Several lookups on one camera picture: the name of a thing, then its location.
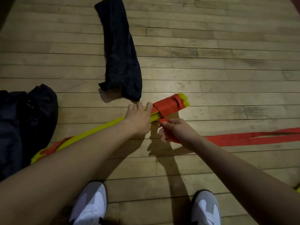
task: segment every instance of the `bundle of streamers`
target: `bundle of streamers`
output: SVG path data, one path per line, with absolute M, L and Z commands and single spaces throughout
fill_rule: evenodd
M 155 102 L 153 104 L 153 109 L 152 109 L 152 112 L 151 112 L 150 122 L 153 122 L 153 121 L 156 121 L 156 120 L 159 120 L 160 123 L 162 123 L 163 121 L 168 122 L 168 120 L 166 119 L 167 116 L 169 116 L 169 115 L 171 115 L 175 112 L 178 112 L 179 110 L 182 110 L 182 109 L 188 107 L 189 105 L 190 104 L 188 103 L 188 98 L 182 93 L 178 93 L 178 94 L 172 95 L 168 98 L 165 98 L 163 100 L 160 100 L 158 102 Z M 60 140 L 60 141 L 54 143 L 51 147 L 40 150 L 31 159 L 31 164 L 36 162 L 39 159 L 44 158 L 45 156 L 51 155 L 54 152 L 59 151 L 59 150 L 65 148 L 65 147 L 69 146 L 70 144 L 75 143 L 76 141 L 78 141 L 78 140 L 80 140 L 80 139 L 82 139 L 82 138 L 84 138 L 88 135 L 91 135 L 91 134 L 93 134 L 95 132 L 98 132 L 102 129 L 113 126 L 113 125 L 117 124 L 118 122 L 122 121 L 124 118 L 125 118 L 125 116 L 120 117 L 120 118 L 118 118 L 114 121 L 108 122 L 104 125 L 100 125 L 100 126 L 94 128 L 92 130 L 89 130 L 89 131 L 84 132 L 82 134 L 79 134 L 77 136 L 68 137 L 68 138 L 65 138 L 63 140 Z M 178 141 L 178 139 L 172 134 L 172 132 L 168 132 L 167 129 L 165 129 L 165 131 L 167 132 L 169 138 L 172 141 L 174 141 L 176 143 L 180 143 Z

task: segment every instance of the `black bag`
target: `black bag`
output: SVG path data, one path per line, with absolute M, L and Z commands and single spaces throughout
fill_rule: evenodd
M 104 32 L 107 55 L 103 91 L 120 87 L 122 96 L 139 101 L 142 96 L 142 75 L 137 53 L 122 0 L 103 0 L 95 5 Z
M 47 147 L 57 118 L 56 94 L 44 84 L 28 94 L 0 91 L 0 181 L 28 166 Z

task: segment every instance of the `forearm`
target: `forearm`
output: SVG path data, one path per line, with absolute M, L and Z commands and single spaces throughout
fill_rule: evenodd
M 130 122 L 122 121 L 2 181 L 0 220 L 3 224 L 37 224 L 51 219 L 133 134 Z
M 191 147 L 258 223 L 299 223 L 299 193 L 203 137 Z

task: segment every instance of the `wooden floor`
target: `wooden floor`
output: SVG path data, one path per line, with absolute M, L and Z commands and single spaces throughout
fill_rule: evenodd
M 98 91 L 105 73 L 99 1 L 16 0 L 0 33 L 0 89 L 44 83 L 57 93 L 52 142 L 112 121 L 130 103 Z M 203 136 L 300 127 L 300 17 L 289 0 L 123 2 L 144 104 L 185 93 L 191 107 L 179 116 Z M 182 224 L 191 196 L 205 188 L 216 194 L 223 224 L 256 224 L 197 155 L 158 137 L 153 126 L 145 139 L 129 140 L 95 176 L 107 180 L 108 220 Z M 300 182 L 299 148 L 225 147 L 291 187 Z

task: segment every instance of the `sneaker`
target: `sneaker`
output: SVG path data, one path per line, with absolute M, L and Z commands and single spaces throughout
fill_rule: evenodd
M 192 225 L 221 225 L 221 215 L 216 197 L 208 190 L 197 191 L 192 199 Z
M 92 181 L 78 197 L 69 219 L 72 225 L 103 224 L 107 209 L 106 190 L 102 182 Z

